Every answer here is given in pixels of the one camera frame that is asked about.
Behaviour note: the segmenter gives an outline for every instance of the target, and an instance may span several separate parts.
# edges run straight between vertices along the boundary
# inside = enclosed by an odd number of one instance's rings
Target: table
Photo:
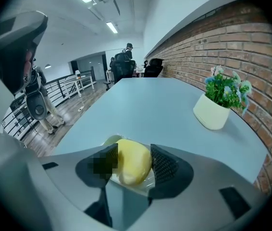
[[[144,72],[145,72],[145,68],[143,68],[143,69],[137,69],[136,68],[134,70],[134,73],[139,74],[139,77],[143,77]],[[109,82],[110,80],[112,80],[111,73],[112,73],[111,70],[107,70],[106,71],[107,82]]]
[[[193,114],[202,93],[175,78],[122,79],[82,115],[54,154],[93,148],[119,134],[219,160],[253,183],[266,147],[233,111],[221,130],[202,126]]]
[[[92,89],[94,89],[92,76],[86,77],[85,75],[83,75],[79,79],[75,78],[75,79],[70,79],[70,80],[67,80],[67,81],[63,82],[63,85],[64,85],[64,88],[65,88],[65,91],[66,91],[66,94],[67,94],[68,98],[70,98],[70,95],[69,95],[69,93],[67,91],[66,85],[69,84],[69,83],[73,83],[74,82],[75,86],[76,86],[76,89],[77,89],[77,92],[78,92],[78,96],[81,98],[81,93],[80,93],[80,90],[79,90],[77,82],[80,81],[81,90],[83,90],[84,88],[83,88],[81,80],[88,79],[88,78],[90,78]]]
[[[145,72],[145,68],[143,68],[143,69],[138,69],[138,68],[136,68],[136,69],[134,70],[134,72],[136,72],[136,74],[139,74],[139,77],[143,77],[144,72]]]
[[[107,70],[106,71],[107,82],[109,82],[110,80],[112,80],[111,73],[112,73],[111,70]]]

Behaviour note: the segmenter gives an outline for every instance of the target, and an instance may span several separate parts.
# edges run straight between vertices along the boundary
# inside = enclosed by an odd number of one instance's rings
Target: white flower pot
[[[222,129],[229,116],[230,109],[224,108],[202,94],[194,106],[194,115],[201,124],[210,129]]]

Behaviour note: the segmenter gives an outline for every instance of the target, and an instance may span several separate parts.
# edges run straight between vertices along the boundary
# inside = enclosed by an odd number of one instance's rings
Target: ceiling
[[[150,0],[114,0],[93,5],[82,0],[12,0],[1,17],[37,10],[49,18],[48,27],[41,42],[57,47],[63,44],[88,39],[93,36],[108,37],[113,32],[106,22],[112,22],[119,35],[142,33],[145,27]],[[88,7],[93,6],[94,13]]]

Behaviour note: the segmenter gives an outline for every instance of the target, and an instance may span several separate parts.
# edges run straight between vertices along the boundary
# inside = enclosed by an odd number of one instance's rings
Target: black office chair
[[[136,62],[133,60],[123,60],[124,56],[122,54],[124,53],[115,55],[115,61],[111,67],[115,84],[123,78],[132,78],[132,74],[136,66]],[[106,90],[109,90],[111,82],[104,82],[104,84],[107,86]]]
[[[143,77],[153,77],[156,78],[163,70],[163,59],[154,58],[150,60],[150,65],[145,68]]]

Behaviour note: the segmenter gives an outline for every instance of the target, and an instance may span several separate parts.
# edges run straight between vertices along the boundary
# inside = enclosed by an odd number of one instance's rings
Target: white wall
[[[50,68],[45,68],[45,65],[40,66],[47,82],[71,74],[68,63],[52,65],[50,62],[49,64],[51,65]]]
[[[91,70],[91,66],[93,66],[95,79],[105,79],[102,55],[77,60],[77,64],[80,72]]]
[[[110,35],[108,37],[96,35],[93,37],[79,38],[72,42],[65,42],[64,45],[56,46],[52,44],[52,39],[45,33],[35,55],[36,65],[44,67],[46,64],[53,66],[61,65],[62,63],[67,64],[74,59],[96,52],[116,51],[118,53],[126,47],[127,43],[133,44],[133,59],[136,63],[139,64],[142,62],[143,64],[142,34]]]
[[[143,34],[144,54],[198,17],[235,0],[152,0]]]

